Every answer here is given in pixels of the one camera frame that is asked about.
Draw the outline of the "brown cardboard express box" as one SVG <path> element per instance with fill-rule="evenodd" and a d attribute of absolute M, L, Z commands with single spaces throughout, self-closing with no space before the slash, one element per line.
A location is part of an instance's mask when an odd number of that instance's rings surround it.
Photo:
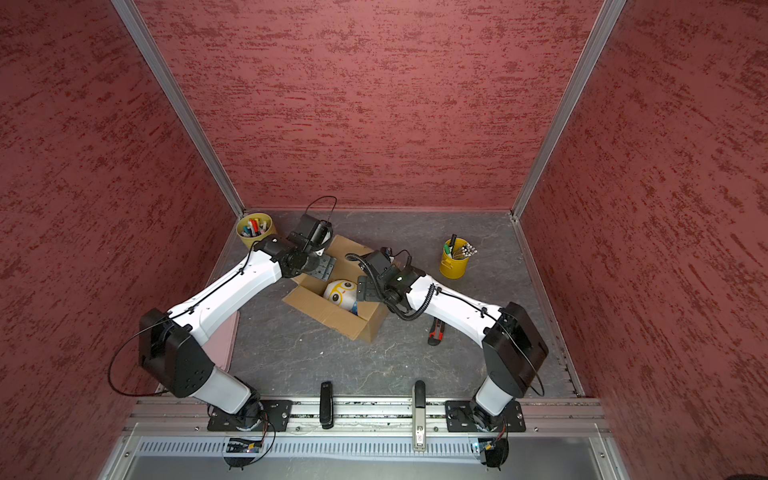
<path fill-rule="evenodd" d="M 372 343 L 389 310 L 382 304 L 363 301 L 358 293 L 359 278 L 365 276 L 352 253 L 363 256 L 372 250 L 343 236 L 336 236 L 326 253 L 336 260 L 328 280 L 307 274 L 294 279 L 297 286 L 283 301 L 327 328 L 351 340 Z"/>

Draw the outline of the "white yellow toy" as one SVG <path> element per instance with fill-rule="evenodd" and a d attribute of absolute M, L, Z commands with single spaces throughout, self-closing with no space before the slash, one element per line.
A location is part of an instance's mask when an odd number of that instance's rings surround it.
<path fill-rule="evenodd" d="M 339 308 L 356 315 L 358 313 L 357 291 L 358 285 L 356 282 L 336 280 L 327 284 L 323 298 Z"/>

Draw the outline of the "red black utility knife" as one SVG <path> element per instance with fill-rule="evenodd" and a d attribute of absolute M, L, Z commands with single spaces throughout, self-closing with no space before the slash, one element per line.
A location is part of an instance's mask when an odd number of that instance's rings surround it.
<path fill-rule="evenodd" d="M 438 318 L 433 319 L 431 329 L 429 331 L 427 343 L 429 346 L 439 345 L 444 337 L 445 324 Z"/>

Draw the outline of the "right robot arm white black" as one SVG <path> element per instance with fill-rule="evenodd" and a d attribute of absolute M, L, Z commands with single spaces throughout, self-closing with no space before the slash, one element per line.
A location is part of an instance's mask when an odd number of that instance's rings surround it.
<path fill-rule="evenodd" d="M 436 318 L 474 341 L 483 352 L 486 378 L 472 399 L 473 413 L 493 419 L 539 382 L 549 349 L 519 304 L 488 304 L 442 285 L 407 263 L 398 267 L 383 251 L 345 258 L 359 265 L 374 299 L 402 321 Z"/>

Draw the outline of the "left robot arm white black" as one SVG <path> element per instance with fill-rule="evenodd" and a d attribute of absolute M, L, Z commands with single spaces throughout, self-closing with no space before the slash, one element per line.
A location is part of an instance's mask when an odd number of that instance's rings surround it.
<path fill-rule="evenodd" d="M 219 368 L 204 345 L 223 323 L 267 287 L 316 269 L 327 278 L 324 254 L 332 231 L 304 238 L 270 235 L 204 290 L 167 312 L 152 309 L 140 321 L 138 364 L 177 398 L 193 397 L 247 423 L 258 417 L 255 389 Z"/>

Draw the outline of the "yellow pen cup left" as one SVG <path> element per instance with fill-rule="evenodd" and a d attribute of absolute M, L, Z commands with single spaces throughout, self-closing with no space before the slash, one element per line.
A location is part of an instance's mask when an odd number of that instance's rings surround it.
<path fill-rule="evenodd" d="M 272 217 L 265 213 L 245 215 L 236 224 L 235 231 L 247 248 L 251 248 L 255 243 L 277 233 Z"/>

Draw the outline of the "yellow pen cup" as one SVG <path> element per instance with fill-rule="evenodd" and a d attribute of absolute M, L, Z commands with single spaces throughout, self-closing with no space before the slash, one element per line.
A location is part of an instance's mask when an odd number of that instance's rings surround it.
<path fill-rule="evenodd" d="M 477 253 L 477 249 L 468 241 L 452 234 L 443 245 L 440 261 L 440 273 L 447 279 L 455 280 L 463 277 L 467 270 L 469 259 Z"/>
<path fill-rule="evenodd" d="M 277 233 L 272 217 L 265 213 L 245 215 L 236 224 L 235 231 L 247 248 L 251 248 L 255 243 Z"/>

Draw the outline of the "yellow pen cup right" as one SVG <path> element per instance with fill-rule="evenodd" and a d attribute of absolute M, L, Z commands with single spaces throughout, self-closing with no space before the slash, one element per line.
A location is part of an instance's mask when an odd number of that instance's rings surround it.
<path fill-rule="evenodd" d="M 477 249 L 468 241 L 452 234 L 443 245 L 440 261 L 440 273 L 447 279 L 455 280 L 463 277 L 467 270 L 469 259 L 477 253 Z"/>

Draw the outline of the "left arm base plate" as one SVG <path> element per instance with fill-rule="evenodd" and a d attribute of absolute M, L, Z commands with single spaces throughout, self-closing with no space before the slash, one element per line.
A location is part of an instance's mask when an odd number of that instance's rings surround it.
<path fill-rule="evenodd" d="M 243 432 L 255 434 L 272 429 L 285 432 L 294 402 L 287 399 L 249 401 L 237 414 L 208 406 L 207 430 L 211 432 Z"/>

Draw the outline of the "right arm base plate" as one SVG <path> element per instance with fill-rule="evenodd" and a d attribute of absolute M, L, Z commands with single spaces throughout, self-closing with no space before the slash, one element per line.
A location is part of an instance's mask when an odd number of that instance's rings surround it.
<path fill-rule="evenodd" d="M 474 401 L 449 400 L 445 404 L 449 432 L 521 433 L 526 431 L 522 407 L 516 400 L 507 403 L 498 415 L 491 415 Z"/>

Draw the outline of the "aluminium frame rail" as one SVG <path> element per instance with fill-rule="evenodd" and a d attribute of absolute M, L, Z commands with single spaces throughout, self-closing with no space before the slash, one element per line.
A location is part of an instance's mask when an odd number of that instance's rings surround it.
<path fill-rule="evenodd" d="M 291 397 L 290 411 L 278 412 L 273 424 L 288 437 L 385 436 L 408 437 L 414 413 L 410 397 L 351 397 L 334 399 L 334 426 L 320 424 L 319 400 Z M 140 399 L 129 414 L 121 434 L 139 436 L 223 437 L 224 431 L 208 429 L 208 408 L 201 402 L 171 397 Z M 590 398 L 520 399 L 503 414 L 512 438 L 584 437 L 611 438 L 612 428 L 601 402 Z"/>

